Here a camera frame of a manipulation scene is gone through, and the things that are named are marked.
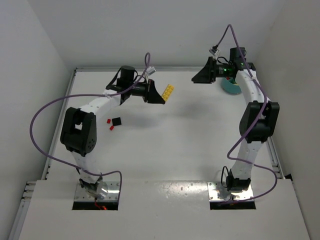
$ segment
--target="yellow object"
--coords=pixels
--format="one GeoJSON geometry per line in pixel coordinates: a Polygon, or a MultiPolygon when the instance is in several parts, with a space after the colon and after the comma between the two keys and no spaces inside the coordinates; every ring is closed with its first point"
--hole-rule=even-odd
{"type": "Polygon", "coordinates": [[[173,92],[173,90],[175,89],[174,86],[172,86],[171,84],[168,84],[168,86],[166,86],[166,89],[164,90],[163,94],[162,94],[162,98],[164,101],[167,101],[168,98],[170,97],[171,93],[173,92]]]}

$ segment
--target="green bowl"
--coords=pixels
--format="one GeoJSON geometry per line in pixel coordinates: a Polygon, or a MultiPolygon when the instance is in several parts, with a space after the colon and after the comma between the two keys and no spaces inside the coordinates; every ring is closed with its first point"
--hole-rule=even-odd
{"type": "Polygon", "coordinates": [[[228,94],[236,95],[241,93],[241,89],[239,85],[234,81],[233,78],[230,78],[229,80],[227,80],[226,78],[223,78],[221,81],[221,87],[228,94]]]}

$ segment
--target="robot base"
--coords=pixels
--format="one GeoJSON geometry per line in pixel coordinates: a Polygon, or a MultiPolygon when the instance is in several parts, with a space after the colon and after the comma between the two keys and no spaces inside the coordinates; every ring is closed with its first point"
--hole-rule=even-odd
{"type": "Polygon", "coordinates": [[[254,200],[247,200],[254,196],[251,184],[247,191],[227,191],[220,182],[208,182],[210,210],[242,210],[256,209],[254,200]]]}
{"type": "Polygon", "coordinates": [[[120,183],[118,181],[105,181],[107,185],[107,194],[103,199],[97,199],[90,196],[80,183],[76,185],[72,210],[101,210],[99,207],[105,207],[105,210],[118,210],[118,197],[120,183]]]}

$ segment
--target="white table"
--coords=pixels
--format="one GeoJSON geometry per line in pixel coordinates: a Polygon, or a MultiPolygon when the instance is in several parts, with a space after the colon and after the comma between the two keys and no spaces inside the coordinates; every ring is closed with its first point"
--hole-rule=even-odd
{"type": "MultiPolygon", "coordinates": [[[[99,94],[114,74],[78,71],[69,94],[99,94]]],[[[279,180],[272,193],[256,200],[256,210],[210,210],[205,182],[219,180],[222,167],[233,165],[226,154],[240,137],[246,104],[242,95],[226,94],[219,80],[193,84],[194,75],[157,72],[152,78],[160,94],[167,84],[175,86],[165,105],[146,104],[132,96],[97,123],[100,170],[123,174],[118,211],[72,210],[79,175],[53,161],[47,180],[36,183],[19,239],[309,239],[290,180],[279,180]],[[106,120],[116,117],[121,117],[122,125],[110,131],[106,120]]],[[[91,99],[72,98],[65,109],[91,99]]],[[[74,163],[59,137],[52,153],[74,163]]],[[[271,167],[266,144],[256,163],[271,167]]],[[[257,195],[272,186],[274,177],[255,168],[251,182],[257,195]]]]}

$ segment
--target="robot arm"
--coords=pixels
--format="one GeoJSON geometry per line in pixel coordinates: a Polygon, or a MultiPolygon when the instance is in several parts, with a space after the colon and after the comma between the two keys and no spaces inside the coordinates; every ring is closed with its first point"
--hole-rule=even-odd
{"type": "Polygon", "coordinates": [[[98,97],[79,108],[70,107],[65,113],[60,141],[71,152],[76,164],[82,169],[79,179],[81,186],[95,197],[99,197],[97,192],[99,191],[99,180],[102,177],[93,176],[87,172],[100,173],[96,159],[92,155],[97,143],[97,121],[112,108],[123,104],[131,95],[140,96],[145,103],[149,104],[166,103],[156,91],[155,82],[152,79],[139,82],[126,91],[134,84],[137,78],[137,76],[134,78],[136,72],[134,67],[122,66],[106,86],[103,92],[106,97],[98,97]],[[108,97],[108,95],[120,92],[122,94],[108,97]]]}
{"type": "MultiPolygon", "coordinates": [[[[242,54],[245,55],[245,48],[241,47],[240,49],[242,54]]],[[[211,84],[216,81],[216,78],[234,78],[247,104],[239,124],[239,131],[243,136],[261,110],[264,96],[250,77],[248,70],[245,69],[239,50],[236,47],[230,49],[229,62],[230,64],[217,64],[215,59],[209,57],[204,68],[192,78],[192,81],[197,84],[211,84]]],[[[258,82],[255,66],[251,62],[248,65],[253,77],[258,82]]],[[[279,109],[280,107],[277,102],[271,102],[267,98],[267,105],[262,114],[263,117],[259,119],[249,134],[242,140],[237,156],[237,158],[252,164],[235,161],[226,178],[226,188],[228,191],[242,192],[248,189],[251,182],[251,170],[258,151],[264,142],[267,141],[268,137],[273,135],[279,109]]]]}

